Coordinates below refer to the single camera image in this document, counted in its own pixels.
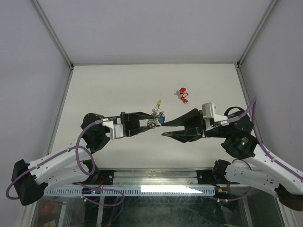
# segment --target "blue object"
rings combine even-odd
[[[165,117],[163,115],[161,115],[158,119],[160,124],[163,124],[165,122]]]

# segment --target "red wire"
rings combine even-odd
[[[101,181],[101,183],[99,184],[98,188],[99,188],[99,187],[101,187],[101,185],[102,185],[102,184],[103,184],[103,182],[104,182],[104,177],[103,177],[103,176],[101,176],[100,178],[102,178],[102,181]]]

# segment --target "black bracket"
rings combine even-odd
[[[114,183],[114,174],[115,174],[115,170],[100,170],[99,173],[99,177],[98,179],[95,181],[95,184],[100,184],[102,182],[102,180],[104,180],[102,185],[113,185]]]
[[[210,184],[213,186],[216,186],[217,188],[220,188],[218,184],[228,184],[228,181],[223,178],[214,178],[213,170],[212,169],[202,169],[197,170],[197,180],[199,185],[203,184]]]

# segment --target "gray wall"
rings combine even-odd
[[[5,197],[14,163],[45,154],[68,67],[29,0],[2,1],[0,31],[0,220],[12,227],[21,208]]]
[[[264,143],[303,170],[303,1],[281,0],[242,67]],[[301,213],[296,214],[303,226]]]
[[[235,63],[270,0],[39,0],[75,64]]]

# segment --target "white wall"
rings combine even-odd
[[[266,146],[303,170],[303,1],[281,0],[242,73]],[[300,226],[303,216],[297,213]]]
[[[5,197],[13,166],[46,153],[68,67],[30,1],[2,1],[0,30],[0,220],[12,227],[21,208]]]
[[[39,0],[75,64],[237,62],[271,0]]]
[[[185,87],[189,104],[174,92]],[[117,116],[150,113],[161,99],[167,121],[201,104],[214,102],[218,113],[230,106],[245,108],[233,64],[76,66],[60,119],[53,151],[73,141],[87,113]],[[160,127],[131,138],[110,141],[94,154],[99,167],[213,167],[217,159],[232,160],[220,144],[224,139],[180,143],[161,134],[178,130]]]

